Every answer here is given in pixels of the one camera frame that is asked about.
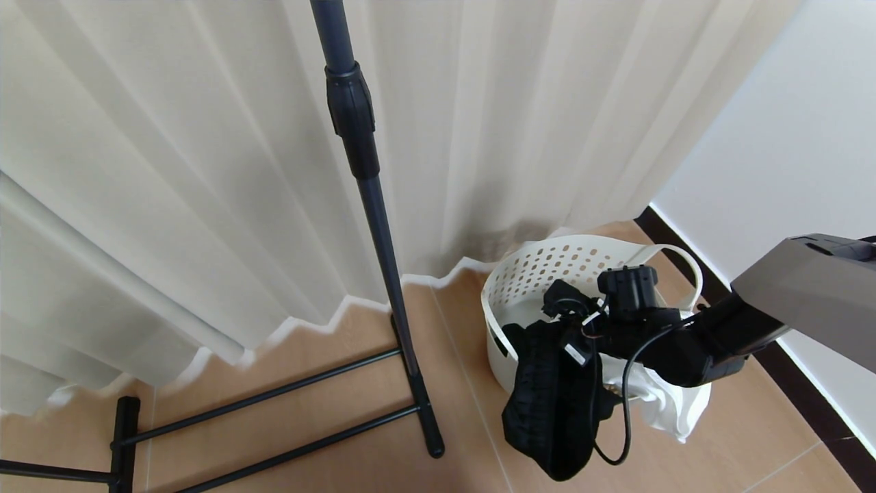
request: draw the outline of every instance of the floor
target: floor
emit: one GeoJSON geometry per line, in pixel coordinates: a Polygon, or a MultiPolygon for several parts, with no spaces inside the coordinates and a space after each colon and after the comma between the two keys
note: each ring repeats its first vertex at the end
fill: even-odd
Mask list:
{"type": "MultiPolygon", "coordinates": [[[[634,223],[598,234],[650,243],[634,223]]],[[[669,303],[690,285],[662,255],[651,263],[669,303]]],[[[568,482],[551,481],[503,438],[507,395],[486,359],[479,293],[486,274],[464,270],[443,287],[408,284],[405,297],[420,366],[447,452],[427,455],[415,416],[233,482],[216,491],[857,491],[837,461],[754,359],[716,382],[710,405],[686,445],[646,427],[633,410],[626,464],[596,456],[568,482]]],[[[125,395],[142,399],[141,429],[226,404],[394,346],[385,313],[353,306],[336,333],[293,331],[258,352],[248,370],[213,358],[188,386],[152,389],[134,382],[125,395]]],[[[393,357],[138,446],[137,491],[167,492],[261,461],[321,436],[410,404],[401,361],[393,357]]],[[[2,421],[3,458],[105,470],[114,397],[79,391],[60,408],[2,421]]],[[[621,413],[599,428],[617,455],[621,413]]],[[[105,491],[105,487],[2,477],[3,492],[105,491]]]]}

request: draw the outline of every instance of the beige curtain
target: beige curtain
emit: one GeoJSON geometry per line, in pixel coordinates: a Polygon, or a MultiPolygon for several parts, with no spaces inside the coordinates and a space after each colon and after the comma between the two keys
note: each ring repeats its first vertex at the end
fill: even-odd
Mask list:
{"type": "MultiPolygon", "coordinates": [[[[403,271],[633,218],[797,0],[348,0],[403,271]]],[[[383,300],[307,2],[0,4],[2,394],[383,300]]]]}

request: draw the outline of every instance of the garment rack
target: garment rack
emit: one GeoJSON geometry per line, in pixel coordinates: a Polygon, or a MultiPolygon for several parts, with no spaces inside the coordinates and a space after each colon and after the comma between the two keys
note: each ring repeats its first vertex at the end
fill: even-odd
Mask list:
{"type": "Polygon", "coordinates": [[[401,356],[405,364],[407,382],[413,395],[413,404],[387,413],[379,418],[365,421],[346,430],[318,439],[288,452],[275,455],[245,468],[220,475],[214,479],[201,482],[194,486],[181,489],[180,493],[195,493],[206,491],[223,484],[233,482],[248,475],[256,474],[284,462],[297,459],[321,448],[328,447],[342,440],[367,432],[378,426],[391,423],[396,419],[416,413],[420,419],[420,427],[426,440],[428,453],[436,459],[444,454],[444,441],[435,420],[432,404],[426,392],[426,384],[417,364],[413,350],[411,330],[407,322],[405,300],[401,292],[399,268],[396,265],[395,253],[392,249],[389,220],[386,217],[383,192],[380,188],[378,174],[377,146],[374,142],[374,112],[371,106],[371,94],[359,64],[353,58],[350,44],[350,31],[343,10],[343,0],[311,0],[311,8],[319,32],[322,52],[326,59],[326,86],[328,93],[328,111],[331,114],[335,133],[343,140],[350,171],[357,180],[359,195],[374,249],[377,253],[384,285],[392,307],[391,324],[398,345],[393,349],[373,354],[361,360],[347,363],[337,368],[311,375],[296,382],[281,385],[275,389],[266,390],[255,396],[246,397],[231,404],[215,408],[183,418],[169,425],[163,425],[146,432],[138,432],[138,415],[140,400],[136,397],[120,397],[116,405],[116,424],[113,440],[109,444],[112,456],[109,472],[86,469],[57,468],[28,462],[0,460],[0,474],[22,475],[46,479],[98,482],[107,484],[110,493],[131,493],[134,481],[134,461],[137,444],[158,436],[176,432],[192,425],[197,425],[212,418],[228,414],[282,396],[312,383],[321,382],[356,368],[361,368],[376,361],[393,356],[401,356]]]}

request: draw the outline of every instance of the robotic arm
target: robotic arm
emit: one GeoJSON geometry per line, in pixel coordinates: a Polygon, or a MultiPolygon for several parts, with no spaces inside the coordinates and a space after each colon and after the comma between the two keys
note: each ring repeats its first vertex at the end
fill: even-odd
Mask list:
{"type": "MultiPolygon", "coordinates": [[[[596,332],[582,336],[597,339],[602,353],[629,359],[666,331],[636,361],[682,387],[737,373],[751,353],[791,326],[876,372],[872,243],[824,234],[785,239],[731,283],[730,296],[685,319],[657,305],[656,283],[648,266],[603,272],[598,286],[607,316],[596,332]]],[[[555,284],[545,294],[546,308],[575,294],[583,296],[555,284]]]]}

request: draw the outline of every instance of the basket handle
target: basket handle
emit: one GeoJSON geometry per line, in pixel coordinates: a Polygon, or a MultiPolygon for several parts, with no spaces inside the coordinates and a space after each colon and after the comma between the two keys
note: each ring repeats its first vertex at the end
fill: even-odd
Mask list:
{"type": "Polygon", "coordinates": [[[699,299],[700,293],[703,292],[703,272],[700,270],[699,264],[696,263],[693,257],[690,256],[687,252],[680,249],[675,245],[667,245],[665,243],[660,243],[657,245],[648,245],[639,250],[627,263],[626,265],[635,266],[643,264],[649,260],[651,257],[655,256],[660,250],[672,250],[677,254],[681,255],[682,258],[690,265],[690,268],[694,271],[694,280],[695,286],[690,296],[682,299],[679,302],[679,308],[683,311],[693,311],[694,306],[696,305],[696,300],[699,299]]]}

